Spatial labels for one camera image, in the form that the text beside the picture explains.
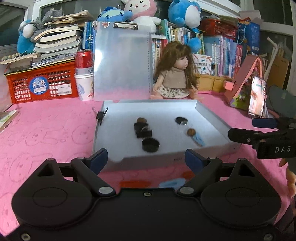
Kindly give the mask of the right human hand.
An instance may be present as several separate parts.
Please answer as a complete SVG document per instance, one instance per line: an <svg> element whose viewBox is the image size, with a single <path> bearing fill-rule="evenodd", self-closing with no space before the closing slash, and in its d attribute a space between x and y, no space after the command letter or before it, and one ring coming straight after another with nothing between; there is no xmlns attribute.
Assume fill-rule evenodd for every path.
<svg viewBox="0 0 296 241"><path fill-rule="evenodd" d="M296 187L295 187L296 175L290 170L290 166L287 163L286 159L281 159L279 163L279 167L283 167L285 165L287 165L287 168L286 168L287 187L288 187L290 197L293 198L295 197L295 194L296 194Z"/></svg>

